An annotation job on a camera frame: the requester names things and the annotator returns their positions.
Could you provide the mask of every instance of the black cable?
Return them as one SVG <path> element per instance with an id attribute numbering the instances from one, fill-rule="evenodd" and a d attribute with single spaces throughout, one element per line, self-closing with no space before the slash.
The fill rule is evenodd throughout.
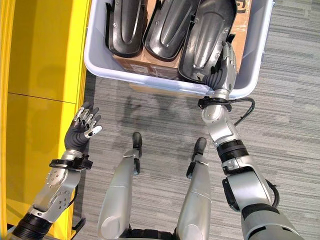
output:
<path id="1" fill-rule="evenodd" d="M 276 185 L 273 185 L 270 181 L 268 181 L 267 179 L 265 180 L 266 183 L 268 184 L 268 186 L 271 188 L 271 190 L 273 191 L 274 193 L 274 200 L 273 200 L 273 203 L 272 203 L 272 207 L 274 208 L 277 208 L 278 205 L 279 205 L 279 202 L 280 202 L 280 195 L 279 195 L 279 192 L 277 190 L 277 186 Z"/>
<path id="2" fill-rule="evenodd" d="M 234 123 L 235 126 L 237 126 L 239 123 L 241 123 L 246 117 L 248 117 L 255 109 L 256 102 L 253 98 L 251 97 L 242 97 L 239 99 L 234 99 L 234 100 L 228 100 L 227 102 L 220 102 L 220 101 L 211 101 L 210 105 L 230 105 L 234 103 L 241 103 L 241 102 L 251 102 L 251 106 L 249 107 L 248 111 L 240 117 L 238 121 Z"/>
<path id="3" fill-rule="evenodd" d="M 246 113 L 240 117 L 240 119 L 238 121 L 236 121 L 234 123 L 235 126 L 237 126 L 239 123 L 241 123 L 246 117 L 248 117 L 255 109 L 256 106 L 256 102 L 253 98 L 251 97 L 243 97 L 243 98 L 239 98 L 239 99 L 234 99 L 234 100 L 229 100 L 230 104 L 233 103 L 240 103 L 240 102 L 251 102 L 251 106 L 249 107 L 249 109 L 246 111 Z"/>
<path id="4" fill-rule="evenodd" d="M 70 205 L 74 203 L 74 201 L 76 200 L 77 195 L 78 195 L 78 185 L 74 189 L 74 197 L 73 197 L 73 199 L 71 200 L 71 202 L 69 202 L 69 205 L 66 208 L 70 207 Z"/>

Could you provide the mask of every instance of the gray plastic tub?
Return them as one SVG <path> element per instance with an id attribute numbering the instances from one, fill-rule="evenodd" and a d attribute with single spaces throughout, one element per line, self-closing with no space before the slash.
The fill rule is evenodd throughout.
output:
<path id="1" fill-rule="evenodd" d="M 212 94 L 212 89 L 202 84 L 126 72 L 112 58 L 112 53 L 105 45 L 106 2 L 110 1 L 92 0 L 91 4 L 84 63 L 92 74 L 157 89 L 199 95 Z M 249 95 L 257 85 L 272 8 L 273 0 L 251 0 L 244 53 L 234 89 L 230 94 L 232 99 Z"/>

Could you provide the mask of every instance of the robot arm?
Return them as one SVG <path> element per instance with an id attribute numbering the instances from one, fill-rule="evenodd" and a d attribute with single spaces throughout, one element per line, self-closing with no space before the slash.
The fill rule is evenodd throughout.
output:
<path id="1" fill-rule="evenodd" d="M 71 195 L 80 181 L 81 170 L 90 169 L 92 162 L 83 154 L 89 139 L 102 130 L 97 122 L 98 108 L 85 102 L 73 118 L 66 133 L 65 152 L 61 159 L 50 163 L 51 171 L 28 213 L 7 239 L 42 239 L 51 225 L 72 203 Z"/>
<path id="2" fill-rule="evenodd" d="M 202 120 L 227 176 L 222 185 L 229 206 L 241 212 L 245 240 L 302 240 L 294 226 L 272 203 L 268 182 L 241 141 L 229 119 L 229 94 L 236 80 L 236 59 L 230 43 L 223 43 L 220 70 L 202 81 L 214 90 L 212 98 L 201 100 Z"/>

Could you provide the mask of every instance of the yellow wall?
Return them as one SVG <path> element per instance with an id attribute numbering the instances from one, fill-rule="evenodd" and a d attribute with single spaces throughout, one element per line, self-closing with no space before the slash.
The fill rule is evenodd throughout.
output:
<path id="1" fill-rule="evenodd" d="M 0 1 L 0 239 L 7 233 L 6 124 L 12 25 L 15 1 Z"/>
<path id="2" fill-rule="evenodd" d="M 44 185 L 48 164 L 63 153 L 65 133 L 83 102 L 89 6 L 89 0 L 15 1 L 6 127 L 9 224 L 18 224 Z M 70 239 L 72 215 L 69 207 L 50 235 Z"/>

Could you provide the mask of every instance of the brown cardboard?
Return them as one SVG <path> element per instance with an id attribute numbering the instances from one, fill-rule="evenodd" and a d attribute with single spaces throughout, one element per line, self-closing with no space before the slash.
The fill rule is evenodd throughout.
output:
<path id="1" fill-rule="evenodd" d="M 234 20 L 231 33 L 235 34 L 232 41 L 232 46 L 236 55 L 237 71 L 240 69 L 241 59 L 245 48 L 247 28 L 250 15 L 251 0 L 236 0 L 237 2 L 237 15 Z M 147 13 L 148 21 L 151 19 L 156 0 L 148 0 Z M 119 62 L 123 68 L 132 73 L 142 75 L 157 76 L 166 79 L 178 80 L 178 65 L 181 57 L 181 51 L 173 61 L 161 61 L 153 57 L 148 51 L 143 48 L 141 54 L 132 58 L 124 58 L 113 55 L 113 58 Z"/>

